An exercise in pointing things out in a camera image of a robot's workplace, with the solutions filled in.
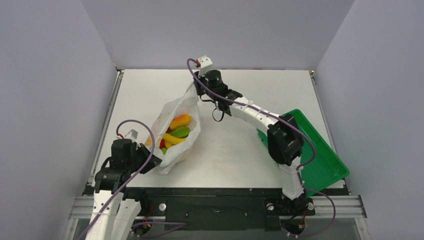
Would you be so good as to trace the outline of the small yellow fake banana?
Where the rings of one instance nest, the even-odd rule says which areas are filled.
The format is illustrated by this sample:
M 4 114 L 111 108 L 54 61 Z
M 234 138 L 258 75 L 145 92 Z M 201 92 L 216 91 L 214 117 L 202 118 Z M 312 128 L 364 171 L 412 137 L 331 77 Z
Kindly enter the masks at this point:
M 165 142 L 164 142 L 164 146 L 165 146 L 167 149 L 169 149 L 169 148 L 173 147 L 174 145 L 173 145 L 173 144 L 171 144 L 171 143 L 169 143 L 169 142 L 167 142 L 167 141 L 165 141 Z

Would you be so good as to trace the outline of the green fake starfruit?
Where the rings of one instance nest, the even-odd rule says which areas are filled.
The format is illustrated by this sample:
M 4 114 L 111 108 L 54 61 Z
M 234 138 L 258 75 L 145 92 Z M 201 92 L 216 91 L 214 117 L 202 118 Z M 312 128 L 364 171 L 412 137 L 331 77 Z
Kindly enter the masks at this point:
M 182 126 L 171 131 L 169 134 L 177 138 L 186 138 L 190 134 L 190 132 L 191 130 L 189 127 Z

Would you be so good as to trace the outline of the white plastic bag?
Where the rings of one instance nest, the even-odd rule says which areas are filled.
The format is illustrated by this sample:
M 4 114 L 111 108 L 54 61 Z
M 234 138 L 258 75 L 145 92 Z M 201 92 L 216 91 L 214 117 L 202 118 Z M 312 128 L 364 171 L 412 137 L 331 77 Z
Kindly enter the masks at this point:
M 194 84 L 161 110 L 151 127 L 155 140 L 154 156 L 161 163 L 154 170 L 166 175 L 178 162 L 187 158 L 201 132 L 199 97 Z

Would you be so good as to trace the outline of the orange yellow fake mango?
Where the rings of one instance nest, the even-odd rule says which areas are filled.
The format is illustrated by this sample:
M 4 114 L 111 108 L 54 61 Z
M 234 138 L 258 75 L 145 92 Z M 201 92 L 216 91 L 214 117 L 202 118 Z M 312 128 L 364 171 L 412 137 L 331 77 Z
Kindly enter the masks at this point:
M 190 124 L 191 120 L 192 117 L 189 114 L 182 114 L 180 116 L 177 116 L 170 122 L 169 129 L 173 131 L 181 127 L 187 127 Z

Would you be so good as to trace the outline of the long yellow fake banana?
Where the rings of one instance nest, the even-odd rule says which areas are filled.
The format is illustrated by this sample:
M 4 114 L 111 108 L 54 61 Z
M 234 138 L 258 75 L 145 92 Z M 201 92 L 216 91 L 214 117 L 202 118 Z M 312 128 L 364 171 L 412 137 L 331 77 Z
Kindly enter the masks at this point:
M 186 140 L 186 138 L 178 138 L 169 133 L 164 133 L 162 139 L 171 145 L 178 145 Z

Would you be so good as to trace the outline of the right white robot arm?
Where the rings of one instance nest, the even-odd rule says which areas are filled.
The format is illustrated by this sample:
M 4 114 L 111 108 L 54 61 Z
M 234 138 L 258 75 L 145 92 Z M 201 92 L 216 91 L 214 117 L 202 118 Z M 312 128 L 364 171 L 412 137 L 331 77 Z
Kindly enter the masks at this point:
M 265 134 L 268 153 L 281 172 L 285 196 L 282 207 L 289 214 L 296 213 L 302 207 L 300 196 L 305 193 L 298 176 L 304 139 L 296 120 L 289 114 L 278 115 L 264 110 L 228 88 L 219 70 L 210 70 L 205 75 L 196 71 L 193 79 L 198 96 L 207 95 L 223 114 L 243 120 Z

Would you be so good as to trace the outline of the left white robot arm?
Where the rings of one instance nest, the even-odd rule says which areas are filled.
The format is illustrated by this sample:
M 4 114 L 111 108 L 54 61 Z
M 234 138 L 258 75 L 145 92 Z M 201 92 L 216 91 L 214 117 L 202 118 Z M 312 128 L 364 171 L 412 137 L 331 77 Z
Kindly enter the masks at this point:
M 95 175 L 90 223 L 79 239 L 125 240 L 136 216 L 149 210 L 145 194 L 131 192 L 127 185 L 136 175 L 149 172 L 161 162 L 143 144 L 128 138 L 114 140 L 111 155 Z

